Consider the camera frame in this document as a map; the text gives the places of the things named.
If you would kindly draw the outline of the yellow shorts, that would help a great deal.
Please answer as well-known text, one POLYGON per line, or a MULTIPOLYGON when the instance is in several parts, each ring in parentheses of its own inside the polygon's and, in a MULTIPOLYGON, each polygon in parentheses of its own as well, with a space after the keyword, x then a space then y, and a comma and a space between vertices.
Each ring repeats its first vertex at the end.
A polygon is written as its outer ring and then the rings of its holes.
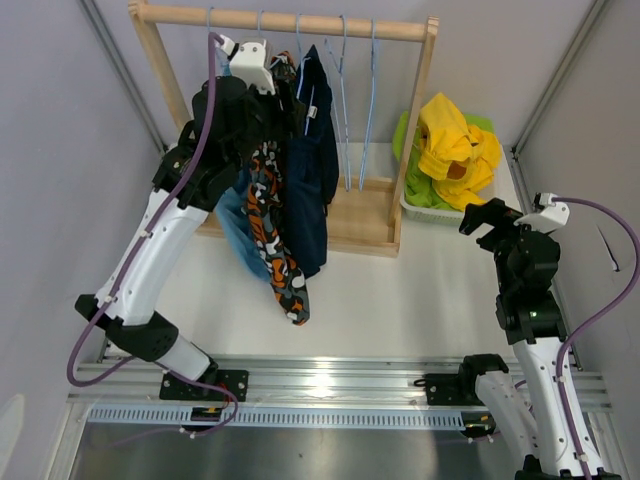
POLYGON ((429 177, 436 194, 453 209, 482 205, 479 192, 494 180, 501 158, 497 136, 467 122, 444 94, 436 94, 418 118, 419 171, 429 177))

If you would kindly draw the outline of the aluminium mounting rail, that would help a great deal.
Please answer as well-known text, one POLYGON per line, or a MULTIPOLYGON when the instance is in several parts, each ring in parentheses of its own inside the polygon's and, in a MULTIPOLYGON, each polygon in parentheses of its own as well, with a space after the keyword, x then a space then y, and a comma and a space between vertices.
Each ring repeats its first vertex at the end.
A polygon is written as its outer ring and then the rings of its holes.
POLYGON ((71 388, 93 422, 174 425, 207 430, 232 426, 490 431, 494 407, 539 420, 522 367, 481 381, 488 405, 466 397, 459 357, 243 357, 218 360, 218 391, 183 384, 157 366, 134 360, 95 385, 71 388))

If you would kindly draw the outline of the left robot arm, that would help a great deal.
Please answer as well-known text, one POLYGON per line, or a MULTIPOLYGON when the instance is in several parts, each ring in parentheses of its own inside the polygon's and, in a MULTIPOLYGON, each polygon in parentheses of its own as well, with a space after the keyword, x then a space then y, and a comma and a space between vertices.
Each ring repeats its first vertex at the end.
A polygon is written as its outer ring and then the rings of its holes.
POLYGON ((111 278, 83 294, 76 311, 87 332, 101 329, 131 358, 155 363, 182 380, 197 400, 216 390, 218 365, 156 309, 164 284, 189 240, 258 161, 275 157, 280 141, 301 131, 303 105, 282 77, 273 92, 233 76, 205 82, 194 116, 161 159, 142 220, 111 278))

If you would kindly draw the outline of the blue hanger of green shorts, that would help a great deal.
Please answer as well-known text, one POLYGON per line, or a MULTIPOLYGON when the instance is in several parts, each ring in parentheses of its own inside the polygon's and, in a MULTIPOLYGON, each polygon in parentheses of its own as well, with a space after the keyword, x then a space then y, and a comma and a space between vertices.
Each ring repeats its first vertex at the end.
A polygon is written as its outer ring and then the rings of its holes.
POLYGON ((377 72, 378 72, 378 58, 379 58, 379 41, 376 37, 377 22, 376 19, 371 20, 371 50, 370 50, 370 74, 371 74, 371 91, 369 108, 367 115, 367 124, 365 129, 363 152, 361 157, 360 172, 358 179, 358 190, 364 190, 364 182, 366 179, 369 148, 372 140, 375 106, 377 99, 377 72))

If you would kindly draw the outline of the light blue shorts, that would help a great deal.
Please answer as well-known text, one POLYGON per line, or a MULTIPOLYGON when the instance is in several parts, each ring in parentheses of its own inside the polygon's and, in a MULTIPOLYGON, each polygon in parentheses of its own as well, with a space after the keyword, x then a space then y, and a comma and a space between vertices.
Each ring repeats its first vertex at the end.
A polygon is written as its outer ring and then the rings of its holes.
POLYGON ((254 277, 268 282, 269 273, 254 243, 246 213, 249 183, 249 171, 245 168, 236 183, 220 197, 214 212, 235 257, 254 277))

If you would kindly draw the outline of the orange camouflage shorts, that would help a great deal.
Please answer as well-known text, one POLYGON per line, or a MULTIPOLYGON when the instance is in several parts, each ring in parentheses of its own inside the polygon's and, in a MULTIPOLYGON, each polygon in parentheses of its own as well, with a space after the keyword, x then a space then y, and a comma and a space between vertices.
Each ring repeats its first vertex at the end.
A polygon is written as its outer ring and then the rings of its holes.
POLYGON ((283 239, 285 146, 272 135, 256 145, 248 165, 246 213, 275 300, 286 318, 301 326, 310 318, 310 301, 305 275, 283 239))

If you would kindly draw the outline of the wooden clothes rack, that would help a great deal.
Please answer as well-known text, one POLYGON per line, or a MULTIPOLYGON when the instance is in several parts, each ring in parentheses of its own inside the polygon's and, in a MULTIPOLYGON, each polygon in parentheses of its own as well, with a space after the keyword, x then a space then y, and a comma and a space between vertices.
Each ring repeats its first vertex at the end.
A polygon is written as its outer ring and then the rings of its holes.
MULTIPOLYGON (((150 67, 158 79, 171 117, 178 129, 191 119, 184 95, 171 65, 157 26, 159 24, 212 26, 257 30, 257 11, 153 5, 131 1, 128 11, 150 67)), ((347 19, 347 37, 371 36, 372 19, 347 19)), ((440 21, 430 16, 424 24, 376 21, 379 40, 419 42, 421 53, 416 69, 407 132, 396 179, 374 178, 364 182, 362 193, 339 192, 329 207, 328 246, 332 251, 395 258, 401 241, 402 206, 405 176, 412 139, 424 101, 427 78, 440 21)), ((313 35, 342 36, 338 17, 295 16, 292 13, 266 12, 263 31, 300 32, 313 35)))

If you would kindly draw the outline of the lime green shorts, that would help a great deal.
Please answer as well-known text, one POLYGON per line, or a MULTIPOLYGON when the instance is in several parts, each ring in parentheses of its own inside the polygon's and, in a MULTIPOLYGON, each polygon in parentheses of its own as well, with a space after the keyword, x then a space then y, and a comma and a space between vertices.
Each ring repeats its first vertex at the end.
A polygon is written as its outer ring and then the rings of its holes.
MULTIPOLYGON (((463 115, 468 123, 475 124, 480 128, 491 131, 495 134, 493 123, 488 118, 472 114, 463 115)), ((417 167, 419 160, 419 139, 420 129, 417 126, 412 139, 405 176, 404 195, 406 196, 406 200, 409 204, 418 207, 455 210, 436 194, 432 186, 431 179, 419 171, 417 167)))

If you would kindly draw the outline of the blue hanger of camouflage shorts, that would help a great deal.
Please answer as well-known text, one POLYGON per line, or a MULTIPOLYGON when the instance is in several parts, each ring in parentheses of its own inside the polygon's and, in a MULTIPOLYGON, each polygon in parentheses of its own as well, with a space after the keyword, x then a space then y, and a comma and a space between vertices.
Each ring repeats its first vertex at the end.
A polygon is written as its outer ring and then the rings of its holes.
POLYGON ((257 20, 256 20, 256 26, 257 26, 257 36, 259 40, 264 40, 265 42, 267 42, 264 33, 263 33, 263 15, 264 15, 264 9, 261 9, 258 11, 257 13, 257 20))

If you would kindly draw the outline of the navy blue shorts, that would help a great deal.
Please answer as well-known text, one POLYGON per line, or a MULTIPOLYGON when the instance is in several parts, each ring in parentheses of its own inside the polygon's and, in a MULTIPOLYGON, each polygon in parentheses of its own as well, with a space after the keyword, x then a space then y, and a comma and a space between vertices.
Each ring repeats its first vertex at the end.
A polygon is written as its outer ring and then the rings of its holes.
POLYGON ((327 214, 337 190, 339 159, 331 118, 333 94, 320 60, 315 64, 317 116, 308 135, 287 146, 284 240, 305 277, 317 274, 327 261, 327 214))

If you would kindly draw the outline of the white plastic basket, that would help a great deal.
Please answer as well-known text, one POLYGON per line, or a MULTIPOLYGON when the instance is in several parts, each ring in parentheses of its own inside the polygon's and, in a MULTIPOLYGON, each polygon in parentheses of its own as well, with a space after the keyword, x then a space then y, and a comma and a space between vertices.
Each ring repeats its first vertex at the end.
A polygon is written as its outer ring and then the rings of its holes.
MULTIPOLYGON (((494 197, 505 198, 510 185, 510 174, 508 172, 507 159, 504 150, 501 150, 501 159, 498 168, 494 171, 494 179, 491 184, 479 192, 485 200, 494 197)), ((434 209, 418 207, 408 203, 406 196, 400 198, 400 205, 406 212, 408 218, 414 221, 436 223, 442 225, 459 227, 464 218, 464 213, 458 210, 434 209)))

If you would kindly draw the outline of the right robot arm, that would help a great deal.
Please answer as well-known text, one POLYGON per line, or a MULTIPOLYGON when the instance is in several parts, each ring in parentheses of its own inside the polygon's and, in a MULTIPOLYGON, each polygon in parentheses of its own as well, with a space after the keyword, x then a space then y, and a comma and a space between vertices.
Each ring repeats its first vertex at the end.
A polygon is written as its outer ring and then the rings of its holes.
POLYGON ((459 230, 490 231, 478 245, 492 253, 499 293, 496 317, 524 375, 528 394, 517 390, 498 355, 464 359, 458 395, 489 409, 520 467, 518 479, 612 479, 581 414, 567 359, 569 335, 551 292, 561 255, 553 231, 566 225, 569 206, 541 194, 523 214, 494 198, 466 207, 459 230))

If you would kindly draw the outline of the blue hanger of yellow shorts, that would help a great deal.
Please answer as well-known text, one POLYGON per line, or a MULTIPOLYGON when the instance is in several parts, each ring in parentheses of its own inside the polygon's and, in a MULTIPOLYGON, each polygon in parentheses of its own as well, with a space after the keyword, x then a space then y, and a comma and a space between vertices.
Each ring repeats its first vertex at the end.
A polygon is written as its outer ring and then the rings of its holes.
POLYGON ((344 175, 344 188, 347 192, 352 189, 351 163, 349 157, 349 129, 348 129, 348 108, 346 100, 346 90, 344 81, 344 60, 346 54, 347 42, 347 18, 344 14, 339 18, 342 22, 342 46, 340 55, 337 55, 332 48, 332 43, 328 37, 324 39, 324 47, 326 53, 331 59, 335 72, 338 75, 339 84, 339 103, 336 101, 334 106, 334 116, 338 127, 338 140, 342 154, 342 167, 344 175))

